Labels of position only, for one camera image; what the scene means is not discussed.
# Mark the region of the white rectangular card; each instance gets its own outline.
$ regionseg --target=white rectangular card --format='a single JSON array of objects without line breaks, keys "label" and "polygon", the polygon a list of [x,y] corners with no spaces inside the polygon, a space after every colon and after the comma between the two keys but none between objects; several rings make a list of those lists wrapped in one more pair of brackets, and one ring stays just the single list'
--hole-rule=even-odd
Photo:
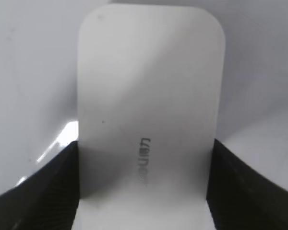
[{"label": "white rectangular card", "polygon": [[85,19],[77,229],[201,229],[224,49],[198,8],[111,4]]}]

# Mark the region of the ribbed black surface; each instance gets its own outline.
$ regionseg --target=ribbed black surface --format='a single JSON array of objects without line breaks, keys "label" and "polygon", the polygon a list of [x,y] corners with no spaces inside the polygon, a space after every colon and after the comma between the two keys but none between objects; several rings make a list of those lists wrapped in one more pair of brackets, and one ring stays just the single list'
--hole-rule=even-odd
[{"label": "ribbed black surface", "polygon": [[217,230],[288,230],[288,192],[216,141],[207,201]]},{"label": "ribbed black surface", "polygon": [[77,142],[0,196],[0,230],[70,230],[79,202]]}]

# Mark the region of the white card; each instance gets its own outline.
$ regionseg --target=white card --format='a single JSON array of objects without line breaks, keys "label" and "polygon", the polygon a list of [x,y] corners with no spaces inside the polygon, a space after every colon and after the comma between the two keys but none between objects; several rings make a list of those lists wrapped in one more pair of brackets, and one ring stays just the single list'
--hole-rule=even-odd
[{"label": "white card", "polygon": [[78,228],[201,229],[224,49],[198,8],[111,4],[85,19]]}]

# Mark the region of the white background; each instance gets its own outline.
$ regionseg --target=white background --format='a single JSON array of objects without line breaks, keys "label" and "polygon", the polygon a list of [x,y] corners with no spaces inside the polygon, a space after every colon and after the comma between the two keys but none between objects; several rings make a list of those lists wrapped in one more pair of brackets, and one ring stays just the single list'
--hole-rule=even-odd
[{"label": "white background", "polygon": [[[77,119],[78,30],[106,2],[0,0],[0,193],[63,148],[57,136]],[[220,21],[217,138],[288,190],[288,0],[129,2],[197,6]]]}]

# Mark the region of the white surface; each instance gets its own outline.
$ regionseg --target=white surface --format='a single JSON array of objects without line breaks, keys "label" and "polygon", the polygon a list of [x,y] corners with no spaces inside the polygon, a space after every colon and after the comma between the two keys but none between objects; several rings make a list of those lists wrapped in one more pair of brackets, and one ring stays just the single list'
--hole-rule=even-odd
[{"label": "white surface", "polygon": [[[227,44],[217,138],[288,190],[288,0],[130,1],[197,6],[220,21]],[[34,172],[76,119],[78,30],[106,2],[0,0],[0,193]]]},{"label": "white surface", "polygon": [[86,18],[83,229],[202,229],[224,51],[220,24],[195,7],[111,4]]}]

